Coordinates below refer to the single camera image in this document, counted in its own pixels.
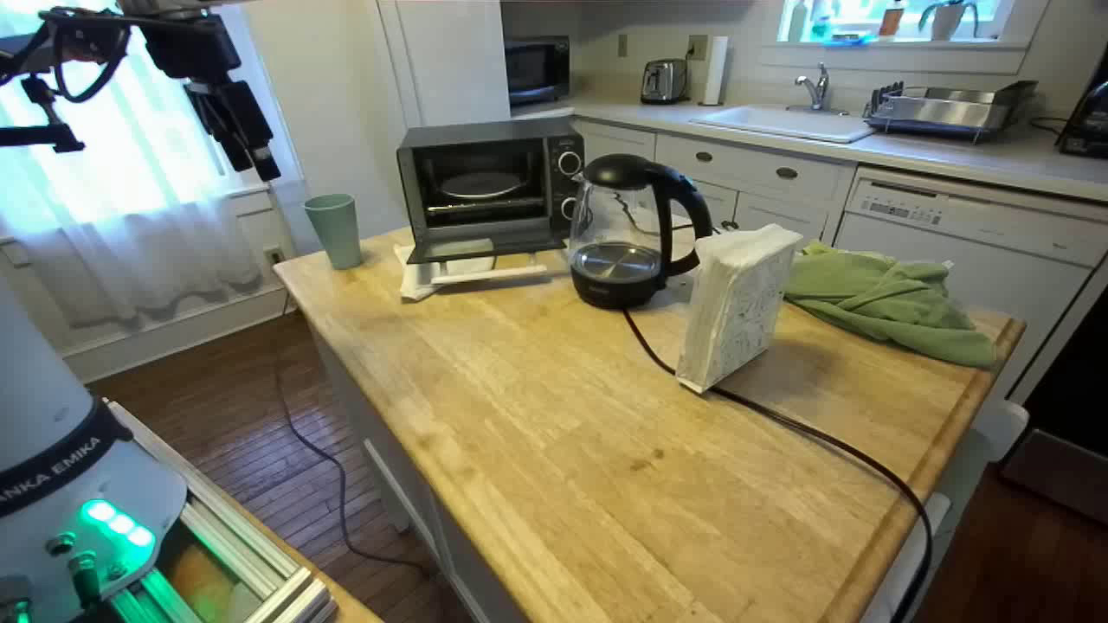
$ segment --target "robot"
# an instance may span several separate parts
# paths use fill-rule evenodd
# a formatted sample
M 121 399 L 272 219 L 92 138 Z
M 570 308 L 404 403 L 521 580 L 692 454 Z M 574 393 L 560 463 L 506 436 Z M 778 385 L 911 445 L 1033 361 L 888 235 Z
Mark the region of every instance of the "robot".
M 145 36 L 149 58 L 172 79 L 187 79 L 201 126 L 222 145 L 237 171 L 255 171 L 260 181 L 279 176 L 269 152 L 269 126 L 253 101 L 253 90 L 230 74 L 240 69 L 240 53 L 219 13 L 197 0 L 121 0 L 113 11 L 51 7 L 36 36 L 0 38 L 0 88 L 20 79 L 32 104 L 43 108 L 46 126 L 0 129 L 0 145 L 51 145 L 55 152 L 81 152 L 84 141 L 59 119 L 55 101 L 84 104 L 98 97 L 113 69 L 126 61 L 132 29 Z M 66 61 L 98 61 L 99 75 L 72 94 Z
M 0 38 L 0 88 L 23 75 L 46 126 L 0 129 L 0 145 L 84 149 L 55 97 L 91 101 L 142 29 L 156 64 L 183 90 L 237 171 L 279 171 L 222 17 L 187 0 L 126 0 L 113 11 L 43 13 L 36 36 Z M 99 79 L 69 94 L 66 61 L 98 61 Z M 145 454 L 132 433 L 51 353 L 0 283 L 0 623 L 98 618 L 104 601 L 149 576 L 187 506 L 187 480 Z

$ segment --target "butcher block table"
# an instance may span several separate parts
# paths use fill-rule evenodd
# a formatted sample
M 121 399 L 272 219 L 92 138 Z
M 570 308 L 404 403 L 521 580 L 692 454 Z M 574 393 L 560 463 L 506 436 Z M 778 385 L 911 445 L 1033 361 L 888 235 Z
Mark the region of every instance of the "butcher block table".
M 913 510 L 859 463 L 659 369 L 570 279 L 398 296 L 404 231 L 278 273 L 307 315 L 398 522 L 491 618 L 854 618 Z M 557 254 L 526 263 L 560 266 Z M 635 310 L 675 364 L 688 277 Z M 974 315 L 1006 353 L 1019 323 Z M 722 388 L 935 489 L 990 374 L 847 337 L 783 306 Z

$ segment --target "green cup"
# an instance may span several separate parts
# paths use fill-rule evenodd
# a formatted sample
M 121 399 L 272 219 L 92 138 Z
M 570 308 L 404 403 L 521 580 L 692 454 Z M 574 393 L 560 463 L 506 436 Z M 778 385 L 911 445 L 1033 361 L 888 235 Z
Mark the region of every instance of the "green cup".
M 345 193 L 323 193 L 307 197 L 304 203 L 307 223 L 317 235 L 317 244 L 325 248 L 325 259 L 334 270 L 349 270 L 360 263 L 360 242 L 357 242 L 357 208 Z

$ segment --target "green towel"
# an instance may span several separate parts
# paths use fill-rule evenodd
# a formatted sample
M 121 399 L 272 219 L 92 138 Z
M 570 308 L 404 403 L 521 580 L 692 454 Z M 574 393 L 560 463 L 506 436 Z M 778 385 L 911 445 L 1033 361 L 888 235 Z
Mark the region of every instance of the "green towel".
M 785 302 L 881 341 L 967 364 L 998 368 L 994 341 L 946 295 L 942 263 L 899 263 L 881 254 L 806 242 L 796 254 Z

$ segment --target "white plate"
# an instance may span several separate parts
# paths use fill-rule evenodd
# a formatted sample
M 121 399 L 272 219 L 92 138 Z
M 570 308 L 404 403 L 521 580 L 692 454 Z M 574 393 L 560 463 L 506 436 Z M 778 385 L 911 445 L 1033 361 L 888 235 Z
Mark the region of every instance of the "white plate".
M 443 193 L 456 202 L 491 202 L 506 197 L 523 187 L 523 176 L 515 173 L 459 173 L 443 181 Z

